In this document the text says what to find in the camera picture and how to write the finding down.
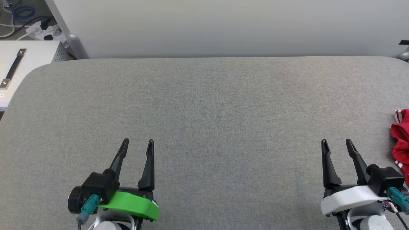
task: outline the power strip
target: power strip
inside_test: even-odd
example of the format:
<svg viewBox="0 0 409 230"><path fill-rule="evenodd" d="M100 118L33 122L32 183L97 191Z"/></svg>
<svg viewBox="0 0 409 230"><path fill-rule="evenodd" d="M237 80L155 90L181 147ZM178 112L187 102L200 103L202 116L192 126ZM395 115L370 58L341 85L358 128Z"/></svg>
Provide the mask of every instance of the power strip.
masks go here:
<svg viewBox="0 0 409 230"><path fill-rule="evenodd" d="M34 40L44 41L44 37L51 35L53 41L61 41L65 49L70 45L67 42L65 35L62 33L60 26L49 26L46 30L41 28L41 22L36 22L26 29L28 36Z"/></svg>

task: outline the red fabric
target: red fabric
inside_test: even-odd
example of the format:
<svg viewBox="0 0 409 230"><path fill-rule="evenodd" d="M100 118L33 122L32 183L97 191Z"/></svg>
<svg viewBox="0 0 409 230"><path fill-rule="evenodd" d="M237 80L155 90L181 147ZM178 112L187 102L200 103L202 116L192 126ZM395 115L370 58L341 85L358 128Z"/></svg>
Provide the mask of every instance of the red fabric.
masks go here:
<svg viewBox="0 0 409 230"><path fill-rule="evenodd" d="M396 110L395 118L397 123L392 124L391 135L398 142L392 148L392 156L409 183L409 109Z"/></svg>

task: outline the gray fabric table surface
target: gray fabric table surface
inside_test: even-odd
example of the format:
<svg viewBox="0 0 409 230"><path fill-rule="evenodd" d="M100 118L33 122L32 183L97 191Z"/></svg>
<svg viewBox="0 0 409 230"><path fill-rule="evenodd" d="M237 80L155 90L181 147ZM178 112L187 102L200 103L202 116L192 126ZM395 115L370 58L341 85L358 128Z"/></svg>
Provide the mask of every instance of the gray fabric table surface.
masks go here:
<svg viewBox="0 0 409 230"><path fill-rule="evenodd" d="M68 194L109 167L124 138L120 182L129 187L155 141L160 220L145 230L339 229L320 210L320 142L344 184L357 180L347 138L367 164L393 166L390 126L409 106L408 86L408 63L369 56L37 68L0 121L1 229L76 229Z"/></svg>

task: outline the cable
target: cable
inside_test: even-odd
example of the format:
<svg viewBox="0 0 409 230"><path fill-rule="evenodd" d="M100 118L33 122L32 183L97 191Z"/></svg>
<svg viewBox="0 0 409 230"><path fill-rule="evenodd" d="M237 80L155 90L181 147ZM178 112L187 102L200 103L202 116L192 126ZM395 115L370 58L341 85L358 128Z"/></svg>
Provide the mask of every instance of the cable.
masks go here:
<svg viewBox="0 0 409 230"><path fill-rule="evenodd" d="M399 215L398 212L396 212L396 215L398 216L399 220L402 222L403 227L405 227L406 230L409 230L409 227L406 225L405 221L404 221L403 218Z"/></svg>
<svg viewBox="0 0 409 230"><path fill-rule="evenodd" d="M398 212L398 210L396 209L395 204L393 202L384 201L383 203L386 204L387 206L389 206L389 208L391 208L394 213Z"/></svg>
<svg viewBox="0 0 409 230"><path fill-rule="evenodd" d="M0 23L0 25L2 25L2 26L7 26L7 27L13 27L12 25L7 25L7 24L1 24Z"/></svg>
<svg viewBox="0 0 409 230"><path fill-rule="evenodd" d="M20 38L16 39L16 41L21 40L22 38L24 38L24 37L26 37L26 36L28 36L28 35L29 35L29 34L25 34L25 35L21 36Z"/></svg>
<svg viewBox="0 0 409 230"><path fill-rule="evenodd" d="M34 14L36 13L36 9L34 9L33 7L29 7L29 6L17 7L18 4L20 3L21 3L21 0L19 0L14 5L11 12L14 15L14 20L16 20L19 23L26 23L26 21L22 21L22 20L26 20L34 16Z"/></svg>
<svg viewBox="0 0 409 230"><path fill-rule="evenodd" d="M3 10L6 11L6 12L11 13L11 26L13 27L13 30L10 33L0 36L0 38L7 38L7 37L14 34L14 31L15 31L16 27L14 26L14 15L13 15L13 13L11 11L6 10L6 7L4 7L4 6L3 6Z"/></svg>
<svg viewBox="0 0 409 230"><path fill-rule="evenodd" d="M21 27L18 28L18 29L16 29L16 30L14 31L14 33L12 33L12 34L10 34L10 35L7 35L7 36L0 36L0 40L5 39L5 38L8 38L8 37L11 37L11 36L14 35L15 33L19 32L21 29L23 29L24 26L28 25L28 24L31 23L31 22L40 21L40 20L42 20L42 19L47 19L47 18L53 18L53 17L47 17L47 16L35 17L35 18L31 19L30 21L28 21L27 23L24 23L23 25L21 25Z"/></svg>

